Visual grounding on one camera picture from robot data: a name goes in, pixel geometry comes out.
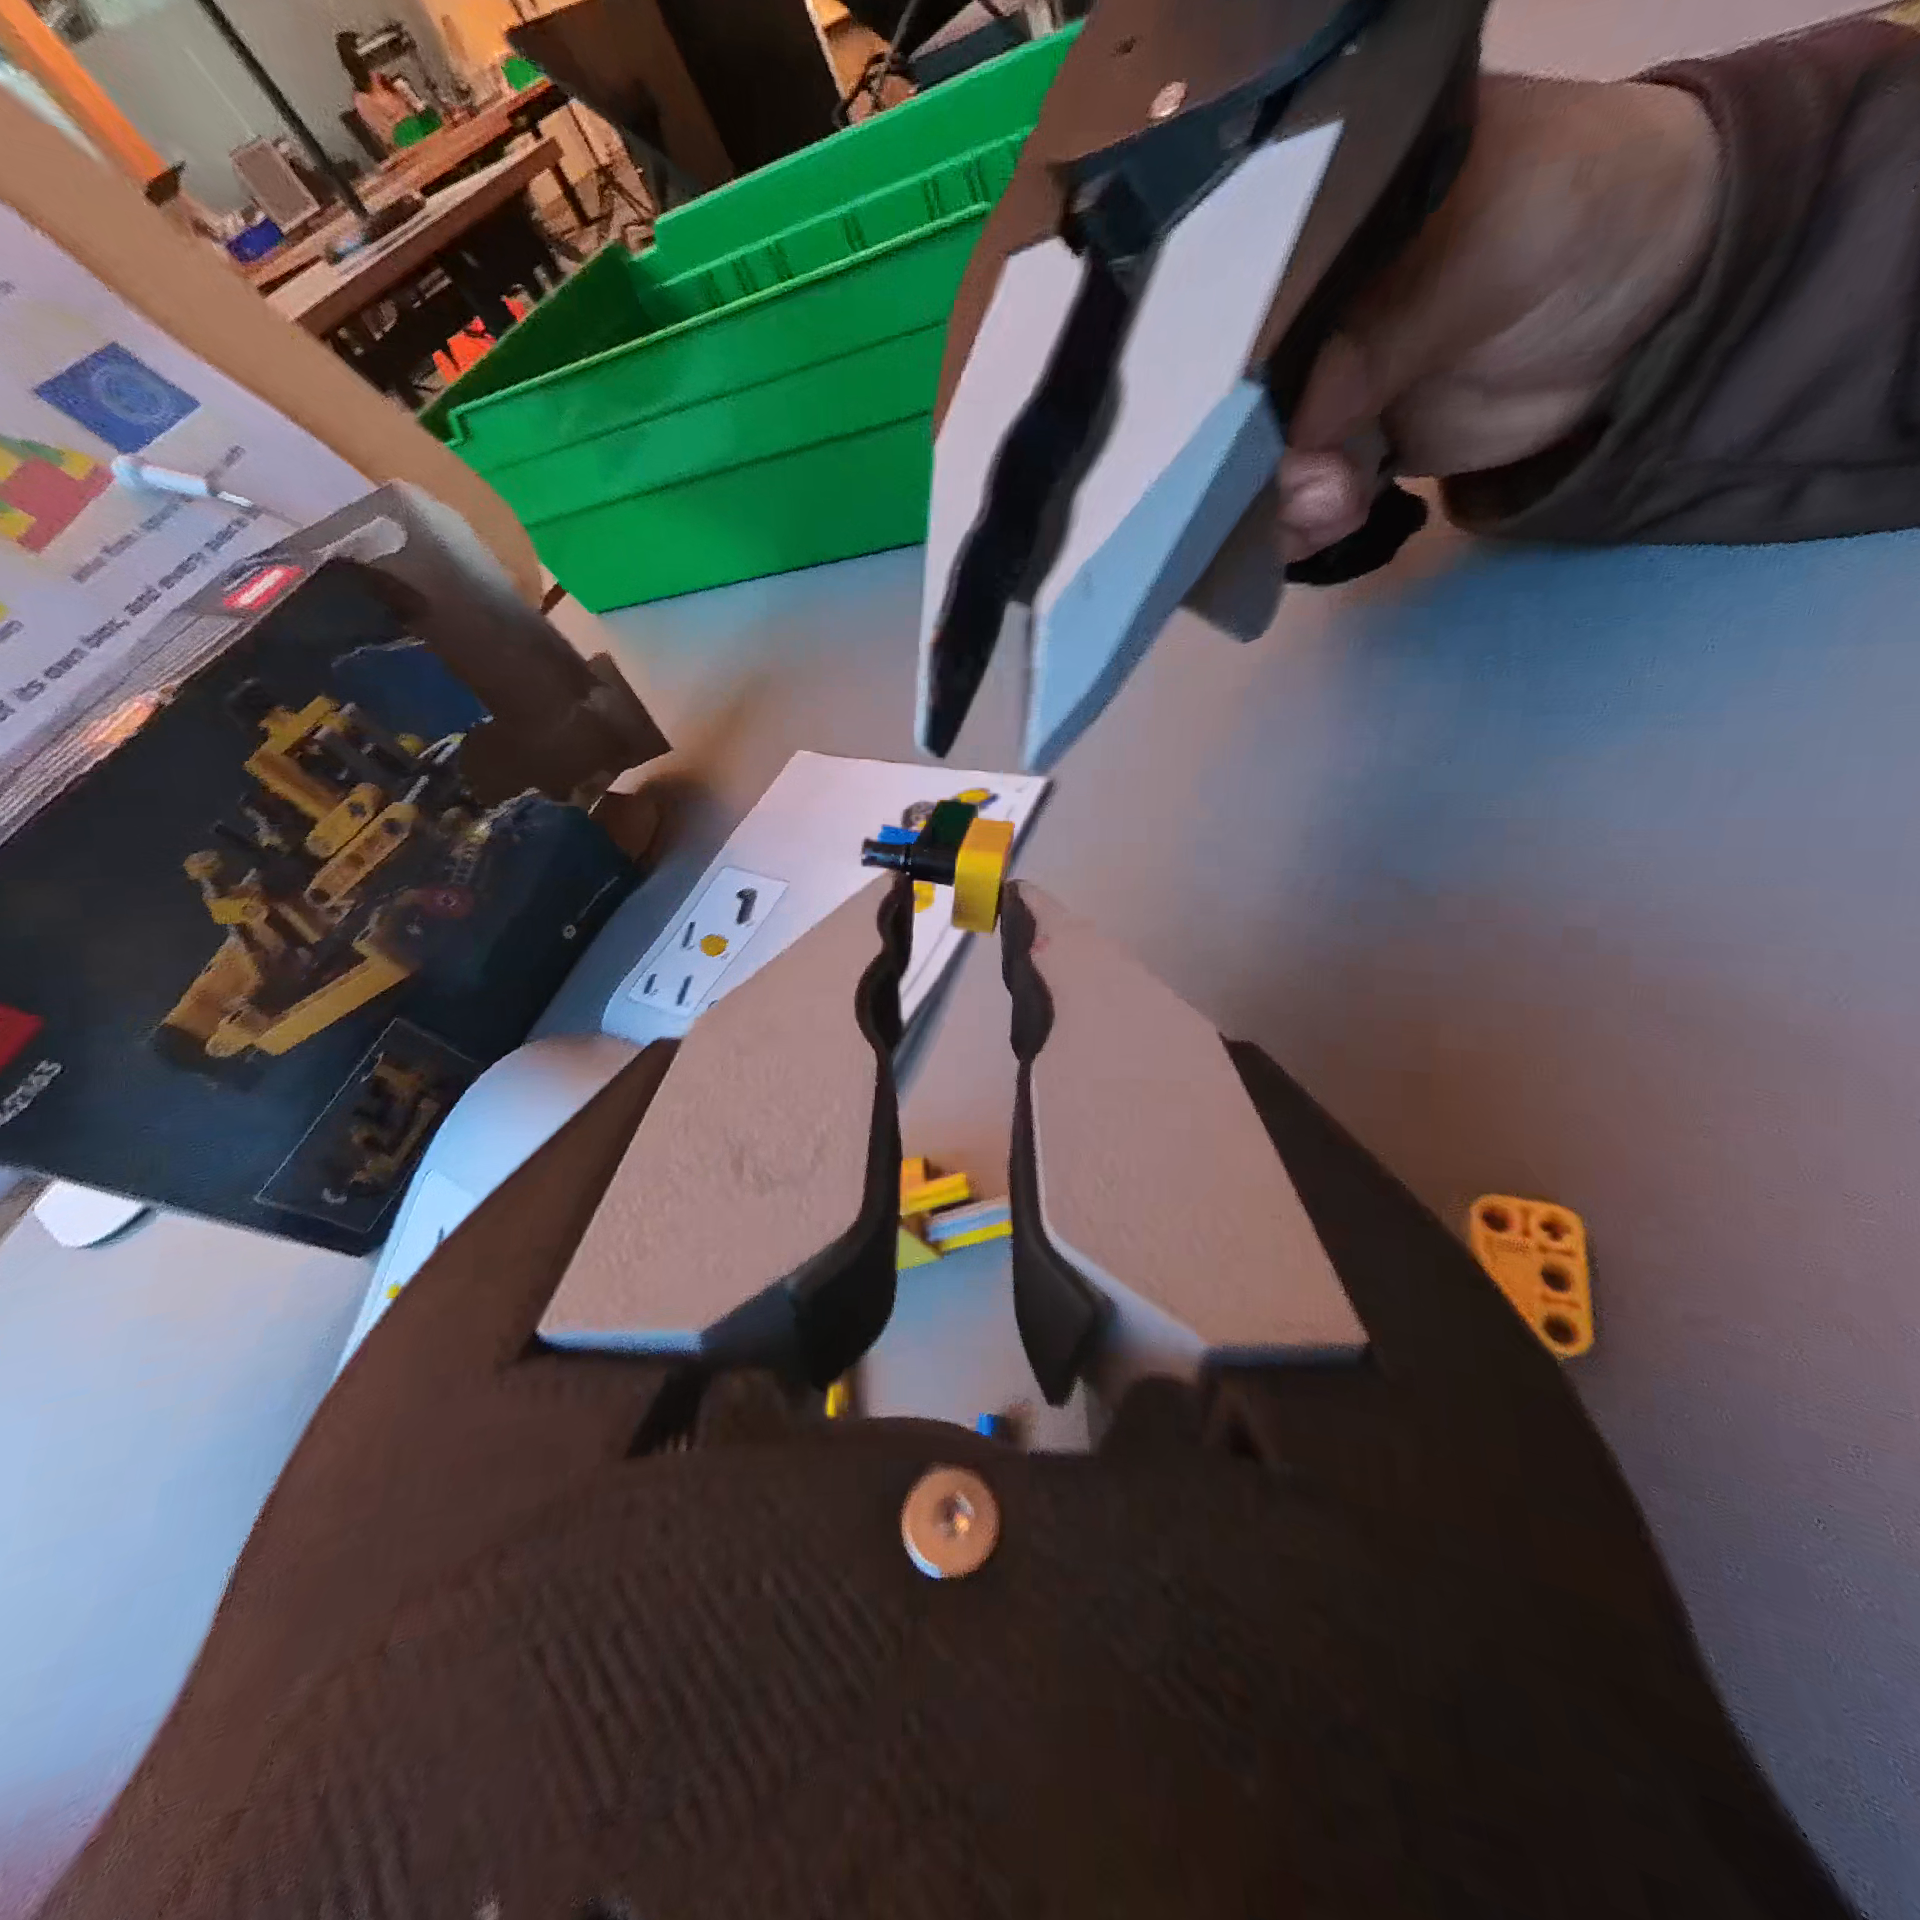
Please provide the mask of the dark panel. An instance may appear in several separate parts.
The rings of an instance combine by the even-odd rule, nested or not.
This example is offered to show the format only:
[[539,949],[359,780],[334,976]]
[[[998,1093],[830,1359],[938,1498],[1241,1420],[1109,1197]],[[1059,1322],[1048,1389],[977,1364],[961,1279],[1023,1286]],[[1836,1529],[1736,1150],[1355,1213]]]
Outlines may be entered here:
[[687,201],[842,126],[808,4],[566,4],[505,27],[505,44]]

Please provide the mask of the wooden workbench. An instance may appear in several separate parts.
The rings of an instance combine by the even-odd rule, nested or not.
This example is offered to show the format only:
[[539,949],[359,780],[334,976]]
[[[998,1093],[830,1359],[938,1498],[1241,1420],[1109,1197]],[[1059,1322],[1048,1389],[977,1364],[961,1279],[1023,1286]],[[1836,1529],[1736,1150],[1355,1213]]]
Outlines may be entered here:
[[566,106],[566,92],[539,79],[464,126],[428,135],[366,181],[372,217],[403,212],[396,228],[352,245],[357,220],[334,212],[239,276],[308,338],[343,334],[366,312],[442,269],[457,243],[519,203],[532,181],[554,178],[566,187],[561,152],[539,135],[539,126]]

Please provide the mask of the lego instruction booklet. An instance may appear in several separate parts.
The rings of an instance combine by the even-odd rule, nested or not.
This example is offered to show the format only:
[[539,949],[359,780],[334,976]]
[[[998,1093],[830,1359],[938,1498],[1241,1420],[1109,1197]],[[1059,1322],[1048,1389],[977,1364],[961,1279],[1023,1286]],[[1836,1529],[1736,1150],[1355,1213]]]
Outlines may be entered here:
[[613,1073],[647,1045],[687,1038],[710,1005],[881,879],[858,864],[864,840],[909,845],[947,802],[1024,836],[1048,789],[1035,775],[792,754],[706,871],[665,887],[647,940],[610,929],[592,943],[587,981],[610,987],[596,1028],[561,1035],[542,1019],[454,1105],[403,1197],[339,1371],[445,1239]]

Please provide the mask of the brown cardboard panel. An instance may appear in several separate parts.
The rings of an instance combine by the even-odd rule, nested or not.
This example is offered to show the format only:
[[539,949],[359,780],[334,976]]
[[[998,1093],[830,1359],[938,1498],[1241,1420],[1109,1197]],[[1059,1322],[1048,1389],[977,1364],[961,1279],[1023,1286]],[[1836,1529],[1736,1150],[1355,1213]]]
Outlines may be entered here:
[[4,94],[4,206],[59,245],[180,349],[324,440],[368,483],[410,483],[467,521],[515,592],[550,612],[550,580],[509,506],[414,414],[278,316],[233,264],[180,232],[66,131]]

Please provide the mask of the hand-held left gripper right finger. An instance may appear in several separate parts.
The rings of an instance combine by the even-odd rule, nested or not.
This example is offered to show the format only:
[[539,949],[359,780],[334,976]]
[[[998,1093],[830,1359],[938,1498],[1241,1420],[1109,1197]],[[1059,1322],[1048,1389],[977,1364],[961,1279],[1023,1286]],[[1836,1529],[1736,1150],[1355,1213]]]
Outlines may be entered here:
[[1012,1298],[1044,1404],[1350,1364],[1367,1334],[1226,1035],[1044,890],[998,908]]

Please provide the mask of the yellow lego vehicle assembly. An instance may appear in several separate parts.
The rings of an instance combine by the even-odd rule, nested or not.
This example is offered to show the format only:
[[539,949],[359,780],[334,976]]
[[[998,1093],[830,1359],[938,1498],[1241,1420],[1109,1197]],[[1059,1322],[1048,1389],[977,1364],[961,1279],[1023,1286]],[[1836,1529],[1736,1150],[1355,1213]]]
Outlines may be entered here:
[[1012,1210],[1006,1200],[986,1200],[968,1172],[943,1172],[920,1158],[902,1162],[898,1273],[1009,1239]]

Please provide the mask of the person's right hand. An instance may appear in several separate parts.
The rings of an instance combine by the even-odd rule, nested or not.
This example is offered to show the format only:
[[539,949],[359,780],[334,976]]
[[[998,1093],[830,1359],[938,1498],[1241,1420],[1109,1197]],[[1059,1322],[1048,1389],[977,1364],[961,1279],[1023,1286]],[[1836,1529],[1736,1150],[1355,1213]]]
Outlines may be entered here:
[[1691,92],[1482,75],[1447,201],[1312,359],[1281,557],[1357,532],[1387,477],[1449,483],[1560,444],[1689,290],[1719,194]]

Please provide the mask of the small yellow black lego assembly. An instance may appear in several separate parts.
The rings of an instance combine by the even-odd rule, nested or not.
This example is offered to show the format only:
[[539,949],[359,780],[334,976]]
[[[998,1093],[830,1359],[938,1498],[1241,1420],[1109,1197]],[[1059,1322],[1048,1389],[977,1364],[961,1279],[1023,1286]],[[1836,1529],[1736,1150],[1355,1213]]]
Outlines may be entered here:
[[902,822],[862,840],[858,864],[909,879],[919,908],[947,892],[951,925],[964,933],[988,933],[998,925],[998,900],[1019,836],[1016,821],[986,814],[988,804],[988,791],[919,804]]

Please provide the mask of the stacked green plastic bins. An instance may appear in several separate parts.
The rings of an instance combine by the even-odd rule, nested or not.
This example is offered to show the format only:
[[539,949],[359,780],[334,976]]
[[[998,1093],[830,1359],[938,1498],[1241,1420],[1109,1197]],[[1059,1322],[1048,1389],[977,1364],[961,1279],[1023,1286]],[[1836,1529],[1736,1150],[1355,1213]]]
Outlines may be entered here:
[[602,248],[418,421],[587,612],[919,545],[947,319],[1073,36]]

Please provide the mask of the white pen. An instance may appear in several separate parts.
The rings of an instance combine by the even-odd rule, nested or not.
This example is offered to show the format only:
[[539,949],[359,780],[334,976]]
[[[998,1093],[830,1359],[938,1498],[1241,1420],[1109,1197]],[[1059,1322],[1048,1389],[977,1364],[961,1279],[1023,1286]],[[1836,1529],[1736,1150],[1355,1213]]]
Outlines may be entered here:
[[113,483],[131,494],[205,501],[221,510],[258,514],[258,503],[251,503],[242,494],[226,491],[217,477],[205,477],[205,475],[189,475],[180,469],[157,469],[157,465],[131,459],[131,455],[119,455],[109,470],[112,470]]

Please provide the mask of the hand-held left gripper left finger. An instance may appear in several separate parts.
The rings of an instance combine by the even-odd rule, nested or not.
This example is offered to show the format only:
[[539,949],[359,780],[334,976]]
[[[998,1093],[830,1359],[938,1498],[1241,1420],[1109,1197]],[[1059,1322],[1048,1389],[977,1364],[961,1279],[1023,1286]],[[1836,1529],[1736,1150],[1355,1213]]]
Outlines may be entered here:
[[878,875],[693,1021],[539,1339],[842,1378],[898,1292],[913,890]]

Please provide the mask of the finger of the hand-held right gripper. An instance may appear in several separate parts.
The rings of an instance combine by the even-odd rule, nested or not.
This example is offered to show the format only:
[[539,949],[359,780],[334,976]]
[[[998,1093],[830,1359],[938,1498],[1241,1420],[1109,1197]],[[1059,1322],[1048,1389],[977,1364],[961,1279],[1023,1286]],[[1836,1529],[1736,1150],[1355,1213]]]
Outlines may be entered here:
[[1031,594],[1024,772],[1096,722],[1281,462],[1253,346],[1345,126],[1258,147],[1167,232],[1118,359],[1118,411]]
[[919,747],[933,759],[952,750],[1006,629],[1031,625],[1125,319],[1118,277],[1069,245],[998,264],[933,436],[919,668]]

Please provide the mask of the person's right forearm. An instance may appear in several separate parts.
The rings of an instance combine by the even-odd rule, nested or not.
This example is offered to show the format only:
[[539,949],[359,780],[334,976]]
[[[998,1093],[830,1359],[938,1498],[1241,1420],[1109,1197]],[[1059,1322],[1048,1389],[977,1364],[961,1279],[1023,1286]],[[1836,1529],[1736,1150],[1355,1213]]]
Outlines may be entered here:
[[1918,528],[1918,4],[1634,79],[1703,109],[1714,239],[1588,421],[1447,482],[1447,515],[1572,545]]

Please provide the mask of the printed paper sheet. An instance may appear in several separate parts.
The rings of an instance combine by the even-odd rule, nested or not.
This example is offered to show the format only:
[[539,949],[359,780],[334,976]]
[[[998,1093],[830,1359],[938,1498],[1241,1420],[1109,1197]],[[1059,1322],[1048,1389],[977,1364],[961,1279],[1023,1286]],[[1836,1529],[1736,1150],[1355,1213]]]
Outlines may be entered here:
[[[258,514],[131,494],[119,455],[217,477]],[[121,682],[217,572],[366,494],[324,440],[4,212],[8,768]]]

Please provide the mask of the yellow holed lego beam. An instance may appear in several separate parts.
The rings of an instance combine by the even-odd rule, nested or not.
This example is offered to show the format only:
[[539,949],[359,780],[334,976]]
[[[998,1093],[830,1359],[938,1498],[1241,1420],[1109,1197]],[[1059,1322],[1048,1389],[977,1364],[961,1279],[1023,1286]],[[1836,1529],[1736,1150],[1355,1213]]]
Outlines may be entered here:
[[1592,1352],[1592,1266],[1578,1213],[1491,1193],[1468,1207],[1465,1233],[1486,1278],[1555,1359]]

